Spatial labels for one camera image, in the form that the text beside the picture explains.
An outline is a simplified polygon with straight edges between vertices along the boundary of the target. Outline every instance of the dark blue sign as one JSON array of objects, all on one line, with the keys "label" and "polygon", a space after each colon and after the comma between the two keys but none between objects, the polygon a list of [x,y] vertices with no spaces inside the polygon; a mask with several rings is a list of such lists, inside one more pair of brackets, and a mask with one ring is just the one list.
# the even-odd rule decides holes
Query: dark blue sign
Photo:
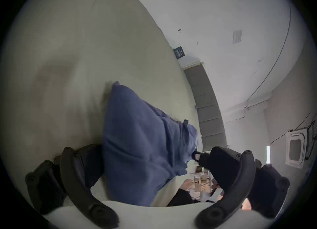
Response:
[{"label": "dark blue sign", "polygon": [[178,48],[174,49],[174,53],[175,53],[175,56],[177,59],[185,56],[185,53],[184,53],[182,47],[178,47]]}]

